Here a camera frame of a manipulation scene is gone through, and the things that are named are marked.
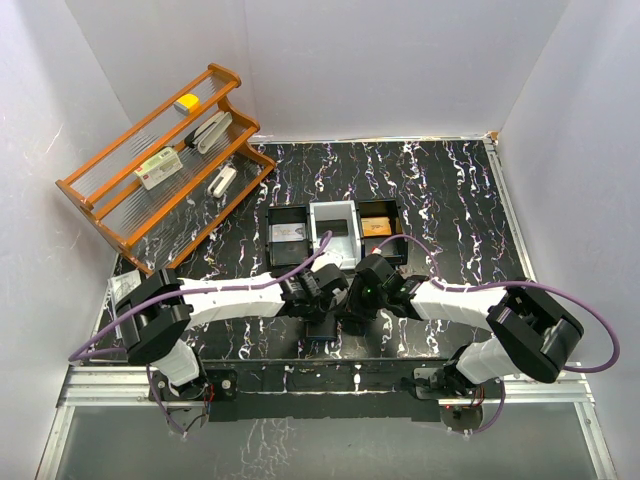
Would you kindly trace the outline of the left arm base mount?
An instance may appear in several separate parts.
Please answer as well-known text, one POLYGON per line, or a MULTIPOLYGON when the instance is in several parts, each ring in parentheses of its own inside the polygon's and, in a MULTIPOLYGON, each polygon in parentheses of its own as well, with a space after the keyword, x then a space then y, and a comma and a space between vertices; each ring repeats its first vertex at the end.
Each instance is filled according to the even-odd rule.
POLYGON ((168 377, 150 366, 145 368, 149 383, 149 400, 160 408, 169 435, 178 435, 185 441, 195 426, 201 428, 212 419, 214 404, 230 403, 237 398, 238 376, 234 370, 200 368, 199 376, 181 386, 173 385, 168 377), (195 402, 200 412, 184 422, 173 417, 179 411, 188 412, 190 407, 171 407, 170 403, 195 402))

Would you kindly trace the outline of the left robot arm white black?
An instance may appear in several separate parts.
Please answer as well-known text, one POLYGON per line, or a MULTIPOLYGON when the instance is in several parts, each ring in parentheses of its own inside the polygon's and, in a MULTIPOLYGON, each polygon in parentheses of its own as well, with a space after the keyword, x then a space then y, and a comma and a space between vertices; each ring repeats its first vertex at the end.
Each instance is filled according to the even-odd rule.
POLYGON ((172 394, 191 400, 210 382, 196 351, 181 339, 185 331, 241 317, 286 316, 322 325, 335 318, 348 288, 346 275, 333 263, 315 271, 302 269, 286 279, 267 272, 251 278, 192 280, 163 269, 123 296, 116 315, 157 296, 181 293, 133 314, 120 324, 120 332, 131 365, 155 367, 172 394))

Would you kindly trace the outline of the black leather card holder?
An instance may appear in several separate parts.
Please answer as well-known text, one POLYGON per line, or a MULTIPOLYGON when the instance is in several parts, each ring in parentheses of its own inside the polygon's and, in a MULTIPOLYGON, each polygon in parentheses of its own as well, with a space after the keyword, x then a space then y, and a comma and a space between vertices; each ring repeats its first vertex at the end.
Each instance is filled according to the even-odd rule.
POLYGON ((334 334, 338 336, 342 330, 343 324, 349 319, 348 312, 344 309, 336 309, 331 312, 333 316, 334 334))

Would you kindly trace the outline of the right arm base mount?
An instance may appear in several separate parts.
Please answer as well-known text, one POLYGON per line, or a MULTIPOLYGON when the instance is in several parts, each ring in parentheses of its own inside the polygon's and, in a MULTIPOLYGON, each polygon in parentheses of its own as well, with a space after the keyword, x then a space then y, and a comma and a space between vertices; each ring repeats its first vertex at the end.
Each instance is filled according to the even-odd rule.
POLYGON ((504 381, 491 379, 498 388, 498 404, 491 418, 486 419, 484 403, 488 399, 489 383, 472 384, 449 367, 416 368, 404 382, 413 398, 436 401, 445 433, 461 436, 465 441, 489 430, 499 419, 506 402, 504 381))

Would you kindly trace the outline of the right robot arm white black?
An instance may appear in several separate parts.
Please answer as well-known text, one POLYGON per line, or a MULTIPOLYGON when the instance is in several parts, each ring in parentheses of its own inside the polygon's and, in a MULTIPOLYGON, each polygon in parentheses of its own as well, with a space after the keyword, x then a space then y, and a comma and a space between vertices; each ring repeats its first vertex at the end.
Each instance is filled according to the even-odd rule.
POLYGON ((459 347, 416 390, 466 397, 481 384, 523 373, 556 381, 584 334, 581 323, 531 283, 474 290, 427 276, 403 277, 383 256, 371 254, 355 269, 342 307, 350 321, 368 322, 381 310, 414 320, 451 320, 491 332, 490 339, 459 347))

